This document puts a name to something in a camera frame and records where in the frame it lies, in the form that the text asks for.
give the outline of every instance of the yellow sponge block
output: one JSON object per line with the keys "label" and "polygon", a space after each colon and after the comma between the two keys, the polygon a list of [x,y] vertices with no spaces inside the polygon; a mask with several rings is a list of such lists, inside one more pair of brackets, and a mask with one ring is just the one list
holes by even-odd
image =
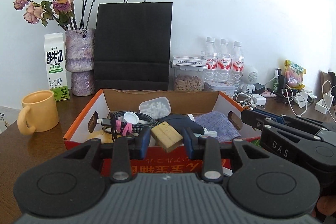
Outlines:
{"label": "yellow sponge block", "polygon": [[160,145],[167,153],[183,143],[183,137],[167,122],[152,128],[151,134],[157,145]]}

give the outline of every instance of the black paper bag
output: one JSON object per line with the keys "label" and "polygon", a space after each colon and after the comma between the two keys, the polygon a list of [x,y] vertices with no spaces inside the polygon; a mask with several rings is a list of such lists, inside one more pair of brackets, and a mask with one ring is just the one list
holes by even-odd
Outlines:
{"label": "black paper bag", "polygon": [[173,3],[108,3],[98,8],[95,88],[167,90]]}

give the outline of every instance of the mug rim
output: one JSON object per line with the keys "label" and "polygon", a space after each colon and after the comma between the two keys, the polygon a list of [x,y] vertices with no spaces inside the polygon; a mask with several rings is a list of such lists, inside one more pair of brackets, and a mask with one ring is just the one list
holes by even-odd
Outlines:
{"label": "mug rim", "polygon": [[[37,93],[41,93],[41,92],[48,92],[48,93],[50,94],[50,96],[49,96],[48,98],[42,100],[42,101],[35,102],[35,103],[25,103],[25,102],[24,102],[24,100],[25,100],[27,97],[32,96],[32,95],[37,94]],[[35,91],[35,92],[33,92],[33,93],[30,93],[30,94],[24,96],[23,99],[21,100],[21,103],[22,103],[22,104],[25,104],[25,105],[39,104],[39,103],[41,103],[41,102],[45,102],[46,100],[49,100],[50,97],[53,97],[53,96],[54,96],[54,92],[51,91],[51,90],[39,90],[39,91]]]}

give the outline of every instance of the blue-gray cloth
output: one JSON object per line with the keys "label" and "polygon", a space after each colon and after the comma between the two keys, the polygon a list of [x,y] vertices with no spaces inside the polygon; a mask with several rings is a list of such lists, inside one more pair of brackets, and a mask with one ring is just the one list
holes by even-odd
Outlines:
{"label": "blue-gray cloth", "polygon": [[208,131],[217,131],[219,142],[230,141],[240,137],[238,130],[233,126],[229,119],[221,112],[212,111],[207,114],[195,117],[195,122],[205,127]]}

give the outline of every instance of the plastic food container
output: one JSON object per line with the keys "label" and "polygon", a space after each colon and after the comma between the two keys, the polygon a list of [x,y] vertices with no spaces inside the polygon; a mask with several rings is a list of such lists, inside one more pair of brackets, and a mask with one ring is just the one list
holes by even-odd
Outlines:
{"label": "plastic food container", "polygon": [[142,102],[139,105],[139,110],[141,113],[151,116],[155,120],[168,116],[171,112],[171,107],[168,98],[159,97]]}
{"label": "plastic food container", "polygon": [[202,91],[204,88],[204,72],[206,66],[173,65],[174,90],[177,91]]}
{"label": "plastic food container", "polygon": [[235,94],[235,86],[229,82],[207,82],[205,81],[204,90],[206,91],[222,91],[229,97]]}

